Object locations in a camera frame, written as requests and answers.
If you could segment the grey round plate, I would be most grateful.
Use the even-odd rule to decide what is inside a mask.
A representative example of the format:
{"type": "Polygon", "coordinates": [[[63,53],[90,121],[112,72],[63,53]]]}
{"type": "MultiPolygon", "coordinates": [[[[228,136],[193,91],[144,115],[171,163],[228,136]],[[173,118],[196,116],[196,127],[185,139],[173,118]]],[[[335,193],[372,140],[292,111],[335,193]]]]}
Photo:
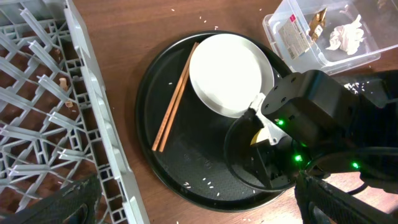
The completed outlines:
{"type": "Polygon", "coordinates": [[[214,112],[238,118],[250,104],[274,87],[275,78],[265,53],[236,34],[216,34],[192,53],[189,77],[199,99],[214,112]]]}

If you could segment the wooden chopstick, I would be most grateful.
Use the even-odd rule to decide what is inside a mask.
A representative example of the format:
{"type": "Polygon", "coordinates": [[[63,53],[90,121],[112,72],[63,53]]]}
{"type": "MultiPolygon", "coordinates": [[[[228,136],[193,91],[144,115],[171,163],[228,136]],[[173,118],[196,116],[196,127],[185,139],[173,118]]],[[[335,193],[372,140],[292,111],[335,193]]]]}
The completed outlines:
{"type": "Polygon", "coordinates": [[[166,114],[164,116],[164,120],[160,126],[160,139],[162,140],[159,145],[159,152],[163,152],[165,149],[165,145],[167,143],[172,125],[174,123],[174,119],[176,117],[178,107],[180,105],[182,95],[185,90],[185,86],[187,84],[187,80],[189,77],[189,67],[184,70],[182,74],[182,81],[177,84],[176,91],[177,93],[173,95],[169,107],[167,108],[166,114]]]}
{"type": "Polygon", "coordinates": [[[165,142],[167,139],[167,136],[170,132],[170,126],[168,126],[168,122],[170,117],[172,117],[172,119],[174,119],[174,116],[177,112],[177,109],[174,109],[175,104],[179,104],[181,97],[182,97],[182,93],[185,89],[185,85],[187,82],[187,78],[188,78],[188,68],[189,68],[189,64],[190,64],[190,59],[193,55],[193,52],[195,51],[196,47],[198,45],[198,42],[195,42],[193,45],[193,48],[188,56],[187,62],[183,68],[183,71],[180,75],[180,78],[178,79],[177,85],[175,87],[174,93],[172,95],[172,98],[170,100],[170,103],[167,107],[167,110],[165,112],[165,115],[163,117],[163,120],[161,122],[160,128],[157,132],[157,135],[155,137],[155,141],[152,145],[152,150],[156,151],[158,149],[158,145],[160,143],[160,141],[162,140],[162,136],[164,135],[164,131],[166,131],[165,133],[165,139],[162,141],[161,146],[159,148],[159,151],[162,152],[164,150],[164,146],[165,146],[165,142]]]}

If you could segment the white napkin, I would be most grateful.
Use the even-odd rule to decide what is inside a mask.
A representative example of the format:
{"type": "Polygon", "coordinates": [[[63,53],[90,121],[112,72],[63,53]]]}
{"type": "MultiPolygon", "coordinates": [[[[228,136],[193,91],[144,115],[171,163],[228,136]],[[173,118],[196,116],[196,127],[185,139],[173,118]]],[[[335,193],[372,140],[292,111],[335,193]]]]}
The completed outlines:
{"type": "Polygon", "coordinates": [[[354,55],[358,51],[360,43],[364,40],[364,31],[361,26],[361,15],[359,14],[352,23],[335,27],[330,34],[330,46],[326,49],[341,49],[347,55],[354,55]]]}

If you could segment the gold foil wrapper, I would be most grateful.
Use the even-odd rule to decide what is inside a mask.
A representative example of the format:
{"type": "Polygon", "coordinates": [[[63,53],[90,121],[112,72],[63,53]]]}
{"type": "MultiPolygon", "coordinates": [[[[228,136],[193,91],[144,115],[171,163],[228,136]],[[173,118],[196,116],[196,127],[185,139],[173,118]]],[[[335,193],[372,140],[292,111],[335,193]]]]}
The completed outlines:
{"type": "Polygon", "coordinates": [[[327,8],[324,8],[323,10],[317,12],[309,23],[310,31],[308,35],[313,42],[317,41],[323,32],[326,22],[326,11],[327,8]]]}

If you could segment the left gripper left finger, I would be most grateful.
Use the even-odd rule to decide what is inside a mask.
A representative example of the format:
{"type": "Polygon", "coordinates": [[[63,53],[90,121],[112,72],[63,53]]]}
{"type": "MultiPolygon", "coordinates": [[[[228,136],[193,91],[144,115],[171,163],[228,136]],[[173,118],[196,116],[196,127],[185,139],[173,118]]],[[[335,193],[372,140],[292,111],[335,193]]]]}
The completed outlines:
{"type": "Polygon", "coordinates": [[[81,179],[33,206],[9,215],[2,223],[95,223],[101,200],[100,181],[95,175],[81,179]]]}

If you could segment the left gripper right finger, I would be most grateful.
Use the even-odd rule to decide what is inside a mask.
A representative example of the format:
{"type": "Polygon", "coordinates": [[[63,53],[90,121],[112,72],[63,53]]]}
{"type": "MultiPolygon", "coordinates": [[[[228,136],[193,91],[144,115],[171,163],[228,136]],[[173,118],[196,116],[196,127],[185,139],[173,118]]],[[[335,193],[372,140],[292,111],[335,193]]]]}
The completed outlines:
{"type": "Polygon", "coordinates": [[[303,171],[296,180],[295,198],[304,223],[397,223],[392,215],[303,171]]]}

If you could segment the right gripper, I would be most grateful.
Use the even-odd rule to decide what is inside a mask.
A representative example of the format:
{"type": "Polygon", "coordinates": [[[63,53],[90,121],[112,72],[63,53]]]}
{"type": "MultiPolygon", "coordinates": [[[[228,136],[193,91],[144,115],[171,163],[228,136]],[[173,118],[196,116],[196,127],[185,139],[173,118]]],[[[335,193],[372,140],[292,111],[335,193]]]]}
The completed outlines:
{"type": "Polygon", "coordinates": [[[254,173],[265,190],[286,190],[295,185],[305,162],[302,146],[291,137],[283,137],[277,144],[268,140],[251,146],[254,173]]]}

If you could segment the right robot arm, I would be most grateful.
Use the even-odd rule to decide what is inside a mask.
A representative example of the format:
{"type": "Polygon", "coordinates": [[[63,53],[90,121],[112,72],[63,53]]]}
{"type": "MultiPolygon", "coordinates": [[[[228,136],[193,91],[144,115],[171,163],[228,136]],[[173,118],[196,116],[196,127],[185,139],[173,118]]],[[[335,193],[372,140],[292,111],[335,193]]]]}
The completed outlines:
{"type": "Polygon", "coordinates": [[[349,78],[310,70],[284,77],[247,110],[257,129],[275,126],[290,146],[270,138],[256,143],[253,174],[258,190],[294,185],[299,170],[359,172],[368,186],[397,192],[397,72],[364,77],[365,89],[347,89],[349,78]]]}

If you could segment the yellow bowl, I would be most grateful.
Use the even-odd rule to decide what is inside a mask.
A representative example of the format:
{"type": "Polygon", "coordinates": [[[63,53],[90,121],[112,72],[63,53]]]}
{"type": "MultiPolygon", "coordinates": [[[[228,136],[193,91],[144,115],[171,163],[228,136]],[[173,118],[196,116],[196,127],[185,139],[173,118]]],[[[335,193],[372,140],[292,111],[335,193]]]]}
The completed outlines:
{"type": "Polygon", "coordinates": [[[252,146],[252,145],[254,145],[256,143],[259,143],[259,142],[261,142],[261,141],[263,141],[265,139],[267,139],[266,130],[264,128],[262,128],[251,139],[250,146],[252,146]]]}

